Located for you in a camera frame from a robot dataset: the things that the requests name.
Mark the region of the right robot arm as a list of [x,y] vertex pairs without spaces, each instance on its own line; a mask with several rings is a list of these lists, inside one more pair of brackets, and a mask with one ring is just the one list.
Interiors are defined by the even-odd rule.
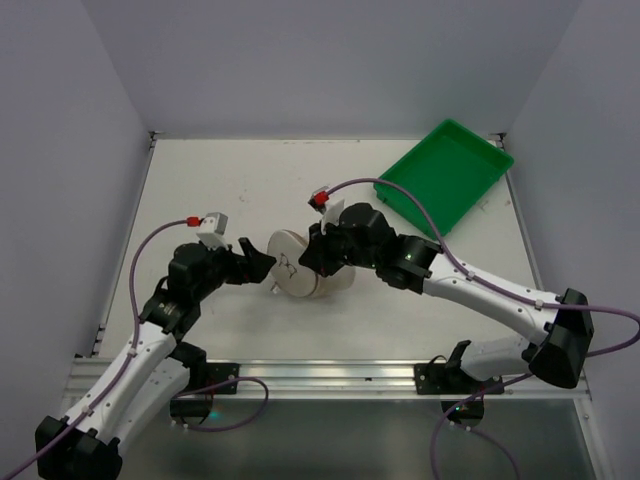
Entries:
[[341,209],[312,224],[300,265],[322,277],[353,266],[371,269],[392,288],[465,306],[512,330],[486,342],[459,342],[449,368],[477,382],[530,373],[565,389],[577,386],[594,327],[586,296],[530,289],[450,260],[422,237],[397,233],[368,203]]

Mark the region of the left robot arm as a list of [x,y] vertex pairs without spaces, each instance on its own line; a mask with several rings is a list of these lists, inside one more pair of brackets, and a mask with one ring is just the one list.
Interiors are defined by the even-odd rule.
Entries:
[[175,250],[121,352],[61,418],[46,417],[36,429],[41,478],[117,478],[125,452],[149,421],[175,395],[204,386],[206,354],[182,342],[201,302],[224,284],[261,283],[276,262],[246,238],[239,244],[240,254],[202,243]]

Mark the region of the white mesh laundry bag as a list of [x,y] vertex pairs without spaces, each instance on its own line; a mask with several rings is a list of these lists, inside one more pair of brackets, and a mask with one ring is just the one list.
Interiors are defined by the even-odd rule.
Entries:
[[354,267],[346,266],[335,275],[322,277],[299,263],[306,250],[306,238],[290,230],[275,231],[267,245],[267,254],[276,259],[270,274],[274,287],[295,298],[319,298],[349,289],[355,281]]

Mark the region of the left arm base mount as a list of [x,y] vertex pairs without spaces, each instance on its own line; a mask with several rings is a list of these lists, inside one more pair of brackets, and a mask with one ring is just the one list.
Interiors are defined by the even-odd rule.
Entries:
[[237,378],[239,373],[239,363],[207,363],[198,379],[190,381],[176,397],[170,400],[169,413],[171,418],[182,424],[195,425],[202,425],[206,420],[214,418],[215,395],[234,395],[237,392],[237,386],[231,384],[217,390],[197,394],[193,394],[193,391]]

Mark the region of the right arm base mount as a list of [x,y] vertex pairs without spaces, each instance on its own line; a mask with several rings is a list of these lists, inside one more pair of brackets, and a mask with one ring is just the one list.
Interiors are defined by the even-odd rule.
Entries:
[[431,360],[413,365],[413,379],[418,395],[455,396],[466,398],[479,392],[469,403],[457,406],[446,418],[455,425],[476,427],[485,415],[484,395],[490,389],[490,395],[501,395],[505,389],[501,386],[501,377],[479,381],[461,369],[458,354],[449,358],[437,355]]

